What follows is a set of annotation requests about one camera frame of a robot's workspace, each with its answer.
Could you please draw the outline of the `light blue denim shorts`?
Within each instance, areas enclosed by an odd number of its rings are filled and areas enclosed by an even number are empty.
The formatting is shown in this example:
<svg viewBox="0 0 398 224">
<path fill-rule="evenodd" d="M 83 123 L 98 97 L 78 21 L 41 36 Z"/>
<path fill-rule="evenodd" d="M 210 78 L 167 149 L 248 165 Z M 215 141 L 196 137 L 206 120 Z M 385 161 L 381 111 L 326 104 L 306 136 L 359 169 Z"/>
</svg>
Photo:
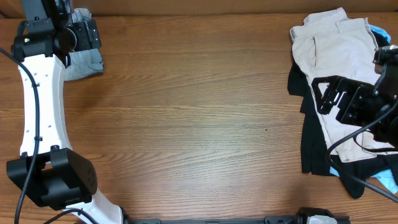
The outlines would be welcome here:
<svg viewBox="0 0 398 224">
<path fill-rule="evenodd" d="M 72 14 L 73 22 L 87 22 L 92 15 L 88 9 L 75 8 Z M 103 58 L 98 49 L 70 53 L 71 64 L 66 68 L 65 81 L 87 78 L 104 71 Z"/>
</svg>

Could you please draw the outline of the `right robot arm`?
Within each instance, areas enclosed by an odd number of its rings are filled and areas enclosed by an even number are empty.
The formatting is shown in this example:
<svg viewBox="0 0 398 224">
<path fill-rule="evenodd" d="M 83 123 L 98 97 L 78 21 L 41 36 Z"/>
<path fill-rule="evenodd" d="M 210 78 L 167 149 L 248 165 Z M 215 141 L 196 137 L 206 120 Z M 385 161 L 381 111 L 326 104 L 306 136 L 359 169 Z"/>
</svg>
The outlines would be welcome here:
<svg viewBox="0 0 398 224">
<path fill-rule="evenodd" d="M 353 126 L 376 120 L 369 128 L 374 140 L 397 147 L 397 46 L 378 48 L 374 63 L 382 66 L 382 72 L 373 85 L 342 76 L 314 78 L 317 111 L 329 114 L 337 106 L 336 120 Z"/>
</svg>

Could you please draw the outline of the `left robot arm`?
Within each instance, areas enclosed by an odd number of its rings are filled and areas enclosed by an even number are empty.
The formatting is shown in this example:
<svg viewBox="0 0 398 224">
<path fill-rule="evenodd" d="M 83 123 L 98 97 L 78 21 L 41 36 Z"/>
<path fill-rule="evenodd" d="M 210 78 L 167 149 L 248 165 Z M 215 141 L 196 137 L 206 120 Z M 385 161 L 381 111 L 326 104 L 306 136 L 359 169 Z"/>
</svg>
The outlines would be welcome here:
<svg viewBox="0 0 398 224">
<path fill-rule="evenodd" d="M 72 213 L 85 223 L 129 223 L 130 218 L 98 189 L 90 160 L 74 152 L 65 126 L 63 84 L 71 54 L 98 49 L 92 19 L 74 21 L 70 1 L 23 1 L 21 22 L 7 56 L 17 63 L 24 90 L 24 136 L 7 176 L 22 198 Z"/>
</svg>

